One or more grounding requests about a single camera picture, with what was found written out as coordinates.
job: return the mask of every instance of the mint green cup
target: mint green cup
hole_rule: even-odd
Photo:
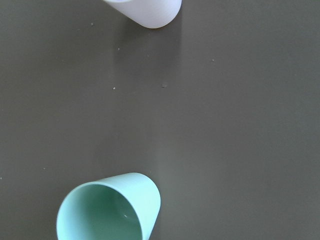
[[[84,183],[63,200],[56,221],[59,240],[148,240],[160,210],[155,183],[126,173]]]

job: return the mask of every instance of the tabletop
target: tabletop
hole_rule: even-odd
[[[57,240],[74,187],[161,194],[150,240],[320,239],[320,1],[0,3],[0,239]]]

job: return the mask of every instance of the cup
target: cup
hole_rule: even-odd
[[[56,221],[59,240],[148,240],[160,210],[155,183],[126,173],[84,183],[63,200]]]
[[[149,29],[161,28],[178,14],[182,0],[104,0],[128,18]]]

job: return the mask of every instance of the cup opening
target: cup opening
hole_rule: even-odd
[[[119,192],[83,184],[64,199],[57,217],[59,240],[141,240],[138,216]]]

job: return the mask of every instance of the dark gray table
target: dark gray table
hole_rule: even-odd
[[[56,240],[75,186],[162,197],[151,240],[320,239],[320,1],[0,3],[0,239]]]

